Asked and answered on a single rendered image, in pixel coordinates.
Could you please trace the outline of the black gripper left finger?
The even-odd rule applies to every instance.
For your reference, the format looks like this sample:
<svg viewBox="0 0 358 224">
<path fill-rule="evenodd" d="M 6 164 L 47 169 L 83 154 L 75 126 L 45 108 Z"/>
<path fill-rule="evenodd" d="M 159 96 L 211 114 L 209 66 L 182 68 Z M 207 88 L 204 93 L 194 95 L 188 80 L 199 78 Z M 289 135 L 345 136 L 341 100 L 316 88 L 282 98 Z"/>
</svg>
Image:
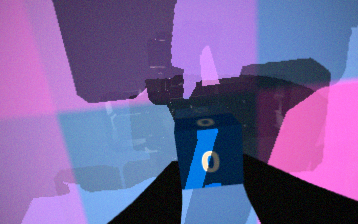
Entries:
<svg viewBox="0 0 358 224">
<path fill-rule="evenodd" d="M 106 224 L 181 224 L 182 186 L 172 161 L 126 209 Z"/>
</svg>

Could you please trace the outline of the blue block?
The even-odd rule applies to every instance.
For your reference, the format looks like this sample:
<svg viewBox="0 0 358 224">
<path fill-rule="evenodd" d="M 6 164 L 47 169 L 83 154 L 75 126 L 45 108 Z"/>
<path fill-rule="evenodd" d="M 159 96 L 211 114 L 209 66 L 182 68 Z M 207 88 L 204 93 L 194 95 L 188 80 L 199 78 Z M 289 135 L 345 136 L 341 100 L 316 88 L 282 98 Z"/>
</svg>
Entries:
<svg viewBox="0 0 358 224">
<path fill-rule="evenodd" d="M 231 114 L 175 119 L 182 190 L 244 184 L 242 125 Z"/>
</svg>

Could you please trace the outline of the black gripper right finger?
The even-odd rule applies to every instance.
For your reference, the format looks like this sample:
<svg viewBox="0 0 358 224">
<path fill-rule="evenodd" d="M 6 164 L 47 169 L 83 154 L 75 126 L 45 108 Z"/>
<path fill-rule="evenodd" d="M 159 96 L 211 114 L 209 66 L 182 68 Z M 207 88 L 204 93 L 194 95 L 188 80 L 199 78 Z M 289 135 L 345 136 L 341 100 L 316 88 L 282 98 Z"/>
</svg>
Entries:
<svg viewBox="0 0 358 224">
<path fill-rule="evenodd" d="M 243 181 L 261 224 L 358 224 L 358 201 L 247 154 Z"/>
</svg>

